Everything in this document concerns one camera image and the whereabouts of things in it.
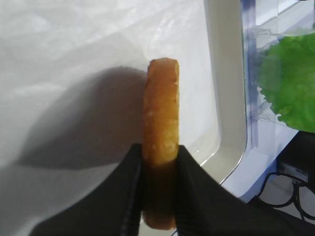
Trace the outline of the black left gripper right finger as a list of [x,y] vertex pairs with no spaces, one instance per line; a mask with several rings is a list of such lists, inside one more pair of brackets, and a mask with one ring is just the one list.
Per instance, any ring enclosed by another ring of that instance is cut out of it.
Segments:
[[262,203],[246,204],[212,179],[184,146],[177,157],[180,236],[313,236],[315,226]]

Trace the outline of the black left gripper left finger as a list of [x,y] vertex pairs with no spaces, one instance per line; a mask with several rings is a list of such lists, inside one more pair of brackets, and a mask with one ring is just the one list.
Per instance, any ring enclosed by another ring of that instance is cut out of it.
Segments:
[[141,145],[76,204],[37,224],[32,236],[136,236],[142,207]]

